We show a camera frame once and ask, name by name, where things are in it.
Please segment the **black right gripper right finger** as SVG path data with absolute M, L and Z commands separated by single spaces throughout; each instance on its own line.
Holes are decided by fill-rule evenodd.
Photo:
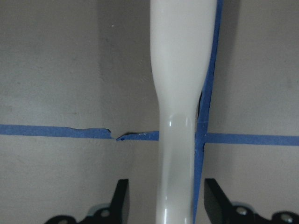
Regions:
M 204 180 L 204 206 L 212 224 L 297 224 L 299 215 L 280 211 L 266 219 L 250 207 L 233 204 L 213 178 Z

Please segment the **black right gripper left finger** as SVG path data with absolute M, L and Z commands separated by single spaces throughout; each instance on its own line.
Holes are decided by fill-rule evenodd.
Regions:
M 49 224 L 126 224 L 129 215 L 129 180 L 119 179 L 110 204 L 90 209 L 81 221 L 68 215 L 58 215 L 48 220 Z

